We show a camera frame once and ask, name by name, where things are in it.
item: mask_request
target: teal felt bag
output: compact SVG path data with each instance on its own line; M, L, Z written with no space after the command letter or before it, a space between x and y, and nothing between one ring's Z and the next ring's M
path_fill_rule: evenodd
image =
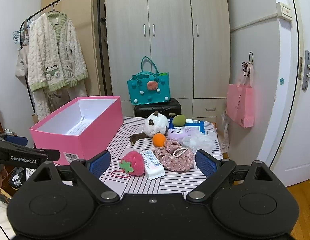
M147 58L156 73L143 71L143 60ZM141 72L127 81L128 92L133 105L145 105L167 102L171 99L169 92L169 74L159 73L154 62L147 56L142 58Z

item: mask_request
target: purple plush toy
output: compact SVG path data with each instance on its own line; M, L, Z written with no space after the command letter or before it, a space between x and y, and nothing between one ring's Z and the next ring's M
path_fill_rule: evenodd
M180 141L187 136L193 135L195 130L198 130L198 128L187 126L172 128L168 130L167 139L176 139Z

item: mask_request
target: pink shopping bag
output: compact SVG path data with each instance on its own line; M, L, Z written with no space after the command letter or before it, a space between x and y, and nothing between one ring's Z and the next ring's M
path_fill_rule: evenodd
M240 79L237 84L228 85L227 90L227 115L241 127L252 127L255 117L255 102L254 91L252 88L253 83L253 65L248 64L250 75Z

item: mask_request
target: blue gripper pad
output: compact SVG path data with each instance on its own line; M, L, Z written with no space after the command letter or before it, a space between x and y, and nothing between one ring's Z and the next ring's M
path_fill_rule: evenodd
M219 160L203 150L198 150L195 155L195 162L200 171L208 178L221 166Z
M87 169L98 179L108 169L110 164L111 154L109 151L103 151L86 161Z

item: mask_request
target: white door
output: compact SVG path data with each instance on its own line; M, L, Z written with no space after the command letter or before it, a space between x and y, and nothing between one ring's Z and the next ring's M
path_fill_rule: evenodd
M310 0L298 0L298 3L302 17L302 23L298 24L299 28L303 26L304 49L310 51ZM298 101L294 103L297 108L295 115L290 117L293 118L292 126L279 158L271 166L285 186L310 179L310 79L308 89L303 91L300 87Z
M190 0L148 0L151 59L169 72L171 97L193 98Z
M194 98L226 98L231 64L227 0L191 0L191 5Z
M147 0L106 0L106 24L113 95L129 101L127 80L151 56Z

